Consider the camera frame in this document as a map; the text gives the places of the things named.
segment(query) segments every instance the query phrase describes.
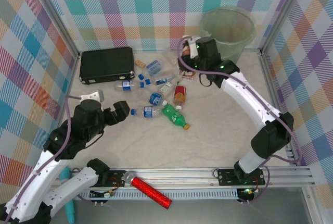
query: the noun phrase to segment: white floor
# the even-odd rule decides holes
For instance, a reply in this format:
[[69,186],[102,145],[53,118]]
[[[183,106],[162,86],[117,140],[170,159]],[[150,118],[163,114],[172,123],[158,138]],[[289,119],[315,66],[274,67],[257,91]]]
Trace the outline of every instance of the white floor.
[[[162,58],[160,52],[136,52],[135,60],[145,63]],[[238,67],[248,82],[270,101],[256,53],[242,54]],[[104,108],[117,101],[126,100],[131,108],[148,106],[144,91],[116,92],[114,83],[83,85],[79,81],[80,64],[76,70],[71,95],[88,94],[103,89]],[[250,141],[257,133],[254,124],[242,108],[214,84],[205,88],[198,76],[193,81],[183,80],[187,87],[183,107],[190,129],[174,126],[165,116],[141,119],[131,115],[115,126],[106,127],[105,134],[89,149],[77,154],[71,167],[84,167],[90,159],[99,158],[110,168],[188,168],[230,167],[250,148]],[[157,86],[150,85],[151,90]],[[70,100],[71,113],[78,101]],[[278,152],[286,157],[284,149]],[[269,166],[288,166],[278,159],[271,159]]]

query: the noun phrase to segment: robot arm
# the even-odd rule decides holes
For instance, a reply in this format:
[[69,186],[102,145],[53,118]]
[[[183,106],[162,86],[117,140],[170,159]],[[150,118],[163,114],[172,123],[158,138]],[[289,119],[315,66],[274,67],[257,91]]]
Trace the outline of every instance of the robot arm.
[[[115,111],[111,111],[110,108],[103,110],[100,103],[103,101],[102,91],[96,91],[90,95],[82,95],[80,101],[80,105],[75,108],[74,115],[71,118],[71,135],[66,148],[45,168],[39,171],[39,168],[62,147],[67,134],[67,121],[59,128],[53,130],[44,144],[44,150],[37,165],[22,188],[31,177],[37,176],[28,185],[19,203],[14,208],[11,216],[12,223],[25,221],[49,223],[51,217],[66,202],[78,195],[82,190],[96,184],[99,179],[106,180],[103,177],[106,176],[106,171],[109,171],[109,167],[99,160],[93,160],[77,176],[71,178],[56,190],[49,191],[50,186],[60,172],[74,159],[80,150],[86,147],[87,142],[97,134],[102,134],[104,127],[123,121],[130,111],[125,101],[115,103]],[[7,218],[22,188],[9,202],[5,205],[0,205],[0,220]]]
[[[234,172],[240,183],[251,177],[251,174],[272,154],[287,145],[291,136],[282,124],[271,114],[286,123],[292,129],[293,117],[290,113],[281,112],[266,102],[257,91],[247,82],[239,68],[230,60],[221,61],[221,56],[217,50],[216,42],[210,37],[196,38],[187,40],[190,51],[188,56],[182,56],[185,62],[192,69],[203,71],[222,72],[243,82],[250,88],[255,95],[269,108],[267,111],[264,106],[249,92],[247,88],[240,85],[235,80],[216,74],[207,74],[207,79],[214,82],[217,87],[222,88],[247,112],[254,122],[258,133],[251,140],[251,150],[245,157],[234,165]],[[178,61],[182,70],[187,70],[182,62]]]

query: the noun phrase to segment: red glitter tube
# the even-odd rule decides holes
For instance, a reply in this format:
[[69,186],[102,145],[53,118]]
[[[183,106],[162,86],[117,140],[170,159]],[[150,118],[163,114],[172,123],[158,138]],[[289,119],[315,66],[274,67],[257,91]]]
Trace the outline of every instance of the red glitter tube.
[[124,174],[124,181],[139,189],[162,207],[169,209],[172,200],[164,196],[162,193],[148,185],[140,178],[136,177],[132,172],[128,171]]

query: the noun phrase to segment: plaid wall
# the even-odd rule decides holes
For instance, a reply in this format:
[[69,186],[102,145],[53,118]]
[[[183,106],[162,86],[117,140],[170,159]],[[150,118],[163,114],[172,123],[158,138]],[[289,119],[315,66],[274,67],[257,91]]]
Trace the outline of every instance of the plaid wall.
[[224,5],[236,5],[252,12],[257,20],[259,32],[273,2],[273,0],[53,1],[78,48],[82,50],[126,45],[137,50],[164,49],[169,46],[175,48],[183,35],[199,33],[198,25],[203,12]]
[[282,9],[282,6],[284,6],[285,2],[286,2],[286,0],[280,0],[278,6],[276,7],[276,9],[275,9],[275,11],[274,11],[274,14],[273,14],[273,16],[271,17],[271,20],[270,20],[270,22],[269,22],[269,24],[268,24],[268,26],[267,26],[267,28],[266,28],[266,30],[265,30],[265,33],[264,33],[264,35],[263,35],[263,38],[261,39],[261,42],[260,42],[260,44],[259,44],[259,48],[262,48],[262,47],[263,47],[263,45],[264,45],[264,43],[265,43],[265,41],[266,41],[266,39],[267,39],[267,36],[268,36],[268,34],[270,33],[270,31],[271,31],[273,25],[275,24],[276,19],[278,18],[278,15],[279,15],[279,13],[280,13],[280,11],[281,11],[281,9]]
[[303,163],[333,219],[333,0],[297,0],[266,53],[284,110],[295,118]]
[[0,203],[37,162],[74,58],[39,0],[0,0]]

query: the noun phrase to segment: small orange bottle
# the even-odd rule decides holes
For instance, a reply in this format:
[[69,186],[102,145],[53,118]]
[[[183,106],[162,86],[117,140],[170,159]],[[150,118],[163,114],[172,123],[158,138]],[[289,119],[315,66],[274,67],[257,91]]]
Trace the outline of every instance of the small orange bottle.
[[186,88],[178,85],[175,90],[175,97],[173,103],[176,105],[177,110],[182,110],[182,106],[185,104]]

